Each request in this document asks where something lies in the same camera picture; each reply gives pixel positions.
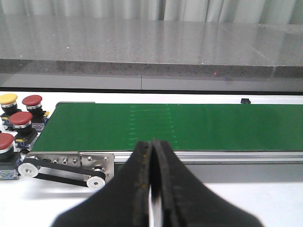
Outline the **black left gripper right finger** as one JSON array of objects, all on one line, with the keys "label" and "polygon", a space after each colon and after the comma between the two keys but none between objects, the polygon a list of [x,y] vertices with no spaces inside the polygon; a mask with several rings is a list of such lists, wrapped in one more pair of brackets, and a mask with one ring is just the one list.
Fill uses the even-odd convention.
[{"label": "black left gripper right finger", "polygon": [[207,188],[180,161],[170,144],[154,140],[159,164],[164,227],[260,227],[257,217]]}]

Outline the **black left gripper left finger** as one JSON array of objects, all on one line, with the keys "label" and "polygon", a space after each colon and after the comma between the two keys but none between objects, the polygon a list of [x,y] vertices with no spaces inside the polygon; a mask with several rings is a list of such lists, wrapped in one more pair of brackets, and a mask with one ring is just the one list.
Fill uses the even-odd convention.
[{"label": "black left gripper left finger", "polygon": [[54,227],[147,227],[151,144],[138,142],[128,161],[102,189],[62,213]]}]

